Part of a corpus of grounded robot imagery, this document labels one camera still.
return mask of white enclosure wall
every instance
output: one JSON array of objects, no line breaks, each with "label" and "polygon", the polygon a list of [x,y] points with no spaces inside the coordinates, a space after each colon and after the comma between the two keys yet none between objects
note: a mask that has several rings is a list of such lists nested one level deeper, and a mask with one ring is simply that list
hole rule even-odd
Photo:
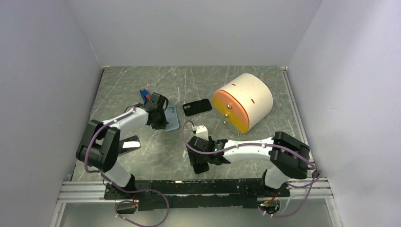
[{"label": "white enclosure wall", "polygon": [[401,226],[401,1],[324,0],[289,65],[344,226]]},{"label": "white enclosure wall", "polygon": [[322,0],[67,0],[103,65],[289,64]]},{"label": "white enclosure wall", "polygon": [[49,226],[101,67],[64,0],[0,1],[0,226]]}]

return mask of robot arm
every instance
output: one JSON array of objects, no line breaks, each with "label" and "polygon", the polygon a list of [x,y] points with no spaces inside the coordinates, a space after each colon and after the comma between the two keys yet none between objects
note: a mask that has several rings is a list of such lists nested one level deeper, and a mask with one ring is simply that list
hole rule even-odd
[{"label": "robot arm", "polygon": [[128,133],[142,125],[150,125],[154,130],[165,129],[168,122],[163,107],[167,107],[167,105],[168,100],[166,97],[153,93],[145,104],[135,105],[135,111],[133,110],[134,107],[131,107],[122,115],[110,120],[103,122],[91,120],[77,149],[77,159],[82,162],[85,161],[88,146],[95,133],[104,125],[108,125],[96,137],[97,140],[103,139],[102,144],[97,142],[92,144],[88,155],[88,166],[97,168],[104,176],[120,187],[128,191],[134,190],[135,177],[116,162],[117,156],[124,146],[124,141],[121,140]]},{"label": "robot arm", "polygon": [[284,132],[276,132],[274,137],[253,141],[217,140],[213,141],[208,135],[205,126],[201,125],[193,129],[195,136],[191,138],[188,145],[202,152],[214,152],[224,148],[233,147],[225,152],[215,155],[199,154],[191,149],[188,157],[196,174],[209,170],[208,163],[221,165],[240,160],[266,160],[274,164],[273,168],[263,173],[264,184],[272,189],[278,189],[290,178],[305,179],[308,166],[296,156],[281,149],[265,146],[264,144],[276,144],[295,151],[300,156],[309,158],[309,147]]}]

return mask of black phone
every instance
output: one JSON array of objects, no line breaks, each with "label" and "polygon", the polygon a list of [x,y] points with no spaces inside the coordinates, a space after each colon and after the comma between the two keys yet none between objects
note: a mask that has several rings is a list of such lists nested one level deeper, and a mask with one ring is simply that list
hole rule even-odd
[{"label": "black phone", "polygon": [[185,116],[189,117],[195,114],[200,114],[212,110],[210,101],[205,98],[198,101],[186,103],[183,105]]}]

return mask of black mounting plate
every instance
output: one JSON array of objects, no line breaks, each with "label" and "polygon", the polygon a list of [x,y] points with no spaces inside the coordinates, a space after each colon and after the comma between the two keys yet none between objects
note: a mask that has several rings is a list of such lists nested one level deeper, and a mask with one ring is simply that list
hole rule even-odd
[{"label": "black mounting plate", "polygon": [[[284,183],[279,189],[262,186],[260,178],[220,180],[136,181],[137,189],[151,188],[166,195],[171,208],[229,207],[257,208],[257,198],[290,196]],[[105,200],[132,200],[134,194],[120,195],[107,185]],[[157,193],[137,193],[138,210],[165,209],[166,202]]]}]

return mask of cylinder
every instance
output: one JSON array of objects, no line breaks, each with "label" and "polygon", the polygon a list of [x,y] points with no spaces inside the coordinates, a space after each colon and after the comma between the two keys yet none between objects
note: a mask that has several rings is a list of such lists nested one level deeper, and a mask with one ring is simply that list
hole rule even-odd
[{"label": "cylinder", "polygon": [[217,90],[212,103],[224,117],[224,125],[245,134],[270,112],[273,96],[260,79],[244,73]]}]

